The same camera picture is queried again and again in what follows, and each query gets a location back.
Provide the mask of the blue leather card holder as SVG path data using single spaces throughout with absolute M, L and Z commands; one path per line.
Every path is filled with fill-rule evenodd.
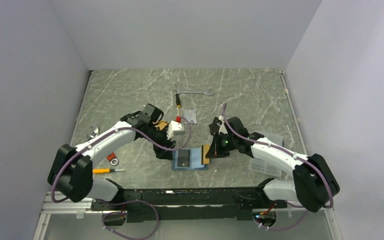
M 182 148 L 182 149 L 189 149 L 190 150 L 190 165 L 189 167 L 177 167 L 177 151 L 174 151 L 172 153 L 173 155 L 173 160 L 172 160 L 172 170 L 174 171 L 192 171 L 192 170 L 197 170 L 197 171 L 203 171 L 208 169 L 208 164 L 201 164 L 201 147 L 197 148 Z

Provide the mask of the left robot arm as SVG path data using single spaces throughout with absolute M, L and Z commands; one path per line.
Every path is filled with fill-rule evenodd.
M 55 203 L 84 198 L 98 199 L 111 210 L 119 209 L 124 201 L 124 188 L 111 179 L 94 179 L 94 163 L 139 138 L 153 144 L 157 159 L 172 160 L 176 141 L 168 137 L 168 128 L 157 128 L 164 113 L 148 103 L 142 111 L 129 113 L 114 126 L 91 140 L 76 146 L 64 144 L 56 153 L 47 181 Z

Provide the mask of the aluminium frame rail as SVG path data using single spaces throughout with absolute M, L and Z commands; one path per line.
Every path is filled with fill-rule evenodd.
M 123 223 L 141 223 L 162 220 L 236 219 L 256 220 L 272 231 L 276 229 L 276 211 L 301 211 L 300 203 L 285 200 L 269 200 L 262 190 L 253 187 L 225 188 L 175 188 L 175 189 L 125 189 L 121 202 L 106 203 L 103 200 L 84 198 L 79 202 L 66 200 L 55 203 L 46 194 L 35 240 L 43 240 L 51 215 L 74 214 L 78 219 L 85 214 L 112 214 L 106 220 L 111 226 Z

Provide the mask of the single black credit card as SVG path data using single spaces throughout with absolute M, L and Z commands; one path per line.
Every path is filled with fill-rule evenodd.
M 177 168 L 189 168 L 190 167 L 190 150 L 179 149 L 177 151 Z

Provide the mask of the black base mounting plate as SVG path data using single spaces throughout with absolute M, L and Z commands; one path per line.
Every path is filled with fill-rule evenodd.
M 255 214 L 285 209 L 283 200 L 271 201 L 255 187 L 125 189 L 124 206 L 95 199 L 92 211 L 120 211 L 128 223 L 155 220 L 236 219 L 250 221 Z

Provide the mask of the clear plastic screw box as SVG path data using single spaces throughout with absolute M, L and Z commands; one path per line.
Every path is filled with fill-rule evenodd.
M 282 136 L 274 133 L 265 132 L 265 131 L 261 131 L 260 134 L 268 138 L 271 142 L 282 147 L 284 146 L 284 138 Z M 252 159 L 252 161 L 250 162 L 249 169 L 253 172 L 268 175 L 270 177 L 274 177 L 278 179 L 282 176 L 281 169 L 259 158 Z

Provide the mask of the silver credit card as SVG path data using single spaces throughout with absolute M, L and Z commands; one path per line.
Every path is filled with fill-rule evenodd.
M 195 108 L 185 108 L 183 110 L 183 115 L 191 125 L 195 125 L 198 122 Z

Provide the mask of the silver open-end wrench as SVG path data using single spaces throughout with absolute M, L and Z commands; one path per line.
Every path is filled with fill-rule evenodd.
M 206 95 L 206 96 L 213 96 L 214 92 L 212 89 L 210 90 L 182 90 L 182 89 L 175 89 L 172 91 L 174 94 L 200 94 L 200 95 Z

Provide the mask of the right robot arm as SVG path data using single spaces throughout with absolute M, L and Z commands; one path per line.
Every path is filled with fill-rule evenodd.
M 290 180 L 269 177 L 255 187 L 249 200 L 262 208 L 279 201 L 297 202 L 315 213 L 321 208 L 331 207 L 333 197 L 340 192 L 336 178 L 320 154 L 297 153 L 274 143 L 262 133 L 250 133 L 238 117 L 225 120 L 218 116 L 208 127 L 213 139 L 207 158 L 226 158 L 231 151 L 238 151 L 291 176 Z

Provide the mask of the black credit card stack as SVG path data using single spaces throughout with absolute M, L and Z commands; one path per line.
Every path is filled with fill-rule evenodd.
M 214 136 L 219 134 L 221 124 L 217 119 L 215 119 L 211 124 L 208 125 L 208 127 L 209 127 L 209 133 L 212 136 Z

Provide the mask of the red adjustable wrench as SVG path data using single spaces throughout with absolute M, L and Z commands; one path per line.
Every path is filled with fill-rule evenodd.
M 90 127 L 91 127 L 91 131 L 86 135 L 87 141 L 94 139 L 100 134 L 100 127 L 98 125 L 95 124 L 95 125 L 91 125 Z M 119 160 L 116 157 L 114 152 L 108 155 L 106 159 L 112 166 L 117 166 L 119 164 Z

